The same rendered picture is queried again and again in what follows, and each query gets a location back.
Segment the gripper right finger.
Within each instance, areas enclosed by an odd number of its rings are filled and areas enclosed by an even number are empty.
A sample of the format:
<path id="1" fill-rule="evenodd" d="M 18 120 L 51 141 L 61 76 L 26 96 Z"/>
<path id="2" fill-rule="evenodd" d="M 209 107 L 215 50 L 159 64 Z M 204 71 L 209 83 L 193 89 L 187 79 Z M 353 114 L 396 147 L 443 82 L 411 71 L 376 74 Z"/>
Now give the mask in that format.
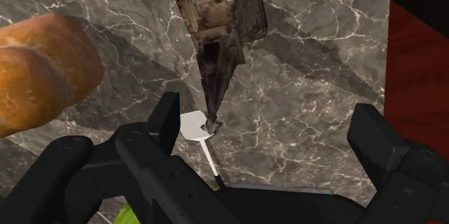
<path id="1" fill-rule="evenodd" d="M 347 139 L 376 189 L 356 224 L 449 224 L 449 161 L 371 104 L 356 104 Z"/>

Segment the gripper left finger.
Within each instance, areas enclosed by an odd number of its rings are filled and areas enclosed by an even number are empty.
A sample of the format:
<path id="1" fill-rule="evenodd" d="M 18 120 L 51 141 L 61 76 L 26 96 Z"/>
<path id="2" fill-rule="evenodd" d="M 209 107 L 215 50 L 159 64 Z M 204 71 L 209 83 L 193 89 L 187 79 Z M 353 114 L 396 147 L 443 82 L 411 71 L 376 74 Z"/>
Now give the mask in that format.
<path id="1" fill-rule="evenodd" d="M 50 142 L 0 206 L 0 224 L 88 224 L 101 202 L 125 196 L 141 224 L 242 224 L 180 157 L 176 92 L 147 122 L 119 127 L 106 142 L 69 135 Z"/>

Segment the green round object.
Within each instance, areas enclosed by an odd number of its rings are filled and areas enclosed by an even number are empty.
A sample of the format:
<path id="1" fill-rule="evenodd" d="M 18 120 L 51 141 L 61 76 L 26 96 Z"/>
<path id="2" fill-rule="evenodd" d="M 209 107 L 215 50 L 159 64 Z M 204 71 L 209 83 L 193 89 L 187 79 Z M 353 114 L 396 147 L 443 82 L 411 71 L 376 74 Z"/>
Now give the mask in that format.
<path id="1" fill-rule="evenodd" d="M 124 203 L 114 219 L 114 224 L 140 224 L 140 221 L 130 205 Z"/>

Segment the golden brown bread loaf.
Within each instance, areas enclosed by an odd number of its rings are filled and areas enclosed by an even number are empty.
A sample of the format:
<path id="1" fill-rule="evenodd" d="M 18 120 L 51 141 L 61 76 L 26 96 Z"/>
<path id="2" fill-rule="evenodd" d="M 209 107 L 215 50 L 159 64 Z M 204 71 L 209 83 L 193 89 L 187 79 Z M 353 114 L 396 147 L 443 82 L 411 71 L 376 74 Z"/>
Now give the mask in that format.
<path id="1" fill-rule="evenodd" d="M 96 48 L 72 17 L 47 13 L 0 27 L 0 138 L 54 120 L 103 75 Z"/>

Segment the brown pointed tower figure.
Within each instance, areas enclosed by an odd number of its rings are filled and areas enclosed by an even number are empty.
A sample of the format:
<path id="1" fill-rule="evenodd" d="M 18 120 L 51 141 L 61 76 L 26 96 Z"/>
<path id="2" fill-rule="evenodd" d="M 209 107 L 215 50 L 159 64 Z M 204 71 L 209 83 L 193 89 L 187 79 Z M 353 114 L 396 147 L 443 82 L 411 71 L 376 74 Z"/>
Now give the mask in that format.
<path id="1" fill-rule="evenodd" d="M 196 48 L 196 62 L 207 106 L 202 128 L 215 133 L 220 104 L 238 65 L 243 44 L 263 39 L 268 24 L 263 0 L 176 0 Z"/>

